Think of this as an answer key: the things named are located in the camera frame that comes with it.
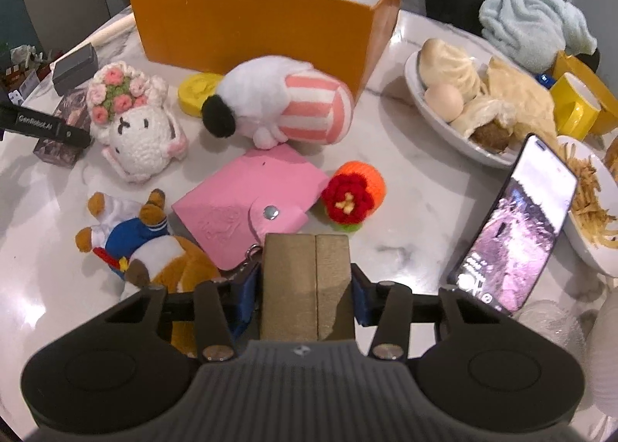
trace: pink wallet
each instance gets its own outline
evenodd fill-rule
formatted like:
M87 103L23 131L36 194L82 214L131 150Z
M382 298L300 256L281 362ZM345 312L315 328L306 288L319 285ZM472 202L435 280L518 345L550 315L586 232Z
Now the pink wallet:
M236 268L267 233L307 222L328 176L287 144L249 150L178 200L172 209L219 269Z

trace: steamed bun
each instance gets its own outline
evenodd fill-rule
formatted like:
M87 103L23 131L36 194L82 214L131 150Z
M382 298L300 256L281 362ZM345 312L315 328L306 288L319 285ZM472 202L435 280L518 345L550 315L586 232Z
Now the steamed bun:
M512 134L517 122L517 110L504 100L479 95L465 105L462 114L450 126L468 139L478 127L493 120Z
M466 103L481 90L481 79L468 53L437 38L430 38L423 44L418 73L427 88L439 83L455 86Z
M490 96L514 105L517 110L514 135L518 141L534 132L555 149L554 100L547 88L497 57L489 61L487 87Z

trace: blue fabric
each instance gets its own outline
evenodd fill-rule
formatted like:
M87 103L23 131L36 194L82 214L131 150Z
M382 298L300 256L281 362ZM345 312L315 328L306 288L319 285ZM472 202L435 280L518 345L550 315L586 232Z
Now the blue fabric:
M136 217L121 222L109 233L105 243L105 250L118 261L123 257L130 259L133 253L147 241L167 234L169 234L167 219L156 226L146 226ZM120 278L124 279L124 274L120 270L111 269Z
M376 322L372 322L372 313L367 307L367 295L360 282L354 277L351 278L351 298L357 322L363 327L377 325Z
M247 277L240 290L240 302L234 311L234 321L228 322L230 332L234 339L238 339L242 336L242 333L251 323L251 318L255 309L256 286L260 274L261 266L257 265Z

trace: marble table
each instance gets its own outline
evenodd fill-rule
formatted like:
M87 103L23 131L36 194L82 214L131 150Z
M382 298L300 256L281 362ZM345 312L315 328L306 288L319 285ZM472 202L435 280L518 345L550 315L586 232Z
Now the marble table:
M467 34L401 12L397 28L356 106L348 136L336 146L294 144L327 173L360 159L383 174L382 207L350 236L351 258L373 280L392 279L416 293L435 294L446 269L466 249L493 202L506 172L483 167L447 146L414 107L402 73L406 59L428 38L450 43ZM473 37L481 46L491 47ZM132 28L97 50L100 66L124 60L171 85L171 96L192 71L149 62ZM48 76L27 100L50 113L60 98ZM94 255L80 254L74 236L93 223L86 201L95 191L143 201L162 188L173 203L205 177L250 147L243 137L216 140L201 120L178 109L190 141L185 161L174 161L144 186L121 181L94 144L73 169L39 161L33 139L6 134L0 143L0 415L21 437L35 424L20 393L20 374L39 348L114 305L122 283ZM332 232L311 217L305 232ZM606 294L561 235L530 300L551 299L563 309L594 318ZM371 329L357 330L366 351ZM413 326L410 355L434 343L431 325ZM601 413L583 403L574 426L589 437Z

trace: wallet snap button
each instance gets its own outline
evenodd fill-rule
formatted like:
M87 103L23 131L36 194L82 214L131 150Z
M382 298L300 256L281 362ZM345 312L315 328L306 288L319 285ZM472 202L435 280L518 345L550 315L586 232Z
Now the wallet snap button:
M279 215L279 209L275 207L274 205L268 205L264 209L264 217L267 218L269 221L272 221L278 215Z

